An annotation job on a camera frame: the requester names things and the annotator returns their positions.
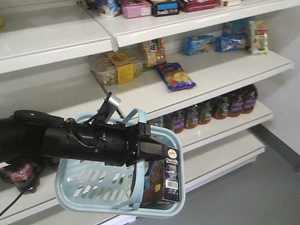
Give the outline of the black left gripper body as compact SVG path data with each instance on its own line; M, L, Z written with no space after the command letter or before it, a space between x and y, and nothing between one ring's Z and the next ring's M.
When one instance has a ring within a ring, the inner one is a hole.
M122 122L96 126L96 144L93 160L113 166L130 166L145 158L141 153L141 142L150 139L150 124L138 122L126 126Z

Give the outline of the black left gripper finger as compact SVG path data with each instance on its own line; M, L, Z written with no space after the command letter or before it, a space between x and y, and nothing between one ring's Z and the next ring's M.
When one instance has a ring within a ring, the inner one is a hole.
M167 156L168 146L148 138L137 143L137 158L145 161L164 159Z

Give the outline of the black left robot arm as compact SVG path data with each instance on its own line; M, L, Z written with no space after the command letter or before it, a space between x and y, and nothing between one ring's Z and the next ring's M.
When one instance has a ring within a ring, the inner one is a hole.
M140 159L163 159L168 150L151 138L150 124L108 124L99 113L84 123L33 110L0 120L1 162L48 157L130 166Z

